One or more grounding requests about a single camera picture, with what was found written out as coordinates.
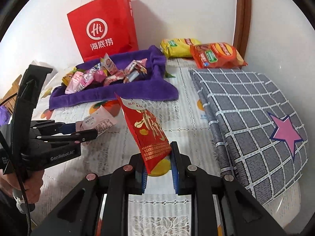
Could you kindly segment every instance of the red paper bag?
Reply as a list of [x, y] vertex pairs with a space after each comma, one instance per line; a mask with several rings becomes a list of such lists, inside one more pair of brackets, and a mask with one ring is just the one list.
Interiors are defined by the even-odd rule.
[[138, 50], [131, 0], [94, 0], [67, 15], [84, 62]]
[[136, 141], [148, 174], [170, 152], [171, 146], [156, 117], [143, 106], [120, 98], [128, 128]]

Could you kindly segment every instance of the wooden chair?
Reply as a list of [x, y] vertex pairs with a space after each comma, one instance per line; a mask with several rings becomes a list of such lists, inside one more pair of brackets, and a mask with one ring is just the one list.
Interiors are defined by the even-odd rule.
[[[20, 82], [21, 78], [22, 78], [22, 75], [19, 75], [18, 78], [16, 78], [16, 80], [12, 83], [11, 89], [9, 89], [7, 94], [5, 94], [2, 99], [0, 99], [0, 103], [1, 103], [1, 100], [5, 100], [8, 97], [10, 97], [13, 94], [18, 92], [18, 90], [19, 90], [19, 82]], [[4, 106], [7, 108], [7, 110], [9, 111], [9, 113], [11, 115], [12, 115], [13, 110], [14, 110], [15, 101], [16, 101], [16, 96], [11, 98], [10, 100], [8, 100], [6, 103], [4, 103]]]

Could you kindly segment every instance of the purple towel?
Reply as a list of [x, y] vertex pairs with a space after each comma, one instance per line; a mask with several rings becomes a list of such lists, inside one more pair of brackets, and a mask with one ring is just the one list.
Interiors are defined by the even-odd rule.
[[10, 117], [11, 115], [7, 108], [5, 106], [0, 106], [0, 127], [7, 124], [10, 120]]
[[[110, 57], [118, 69], [124, 69], [134, 59], [147, 58], [148, 74], [145, 76], [145, 80], [91, 88], [73, 94], [65, 94], [66, 87], [60, 86], [55, 88], [50, 96], [49, 109], [53, 110], [93, 101], [113, 100], [116, 99], [115, 93], [126, 99], [140, 98], [156, 101], [178, 99], [178, 90], [163, 79], [166, 57], [157, 47], [151, 46], [147, 50], [120, 53]], [[90, 69], [98, 62], [100, 62], [99, 59], [90, 60], [78, 65], [77, 68]]]

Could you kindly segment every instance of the screw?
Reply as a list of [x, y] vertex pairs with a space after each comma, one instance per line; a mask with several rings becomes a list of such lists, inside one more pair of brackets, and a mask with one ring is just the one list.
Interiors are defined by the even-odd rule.
[[133, 166], [132, 165], [125, 165], [124, 167], [123, 167], [123, 170], [124, 171], [132, 171], [132, 169], [133, 169]]
[[195, 165], [189, 165], [189, 166], [187, 167], [187, 169], [188, 169], [189, 171], [196, 171], [196, 170], [197, 170], [197, 167], [196, 167]]
[[93, 181], [96, 178], [96, 175], [93, 173], [87, 174], [86, 179], [89, 181]]
[[230, 175], [230, 174], [227, 174], [227, 175], [224, 176], [224, 179], [226, 181], [232, 182], [234, 180], [234, 177], [232, 175]]

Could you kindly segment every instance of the black cable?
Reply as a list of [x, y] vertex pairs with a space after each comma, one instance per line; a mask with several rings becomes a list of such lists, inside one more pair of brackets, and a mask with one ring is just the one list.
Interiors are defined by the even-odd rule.
[[0, 131], [0, 144], [2, 145], [2, 147], [4, 148], [4, 151], [7, 153], [7, 156], [9, 158], [9, 161], [11, 162], [13, 169], [15, 171], [16, 177], [18, 179], [18, 183], [22, 192], [22, 196], [26, 205], [26, 220], [27, 220], [27, 226], [28, 226], [28, 230], [27, 230], [27, 236], [30, 236], [31, 233], [31, 214], [30, 214], [30, 208], [28, 206], [28, 201], [27, 201], [27, 196], [26, 196], [26, 192], [25, 192], [25, 188], [23, 185], [23, 180], [22, 180], [22, 176], [20, 173], [20, 170], [16, 164], [16, 161], [13, 157], [13, 155], [10, 152], [10, 147], [7, 144], [7, 141], [5, 140], [2, 132]]
[[18, 93], [13, 94], [12, 96], [8, 97], [7, 99], [5, 99], [4, 101], [2, 101], [0, 103], [0, 106], [2, 106], [3, 104], [5, 104], [6, 102], [8, 102], [10, 99], [14, 98]]

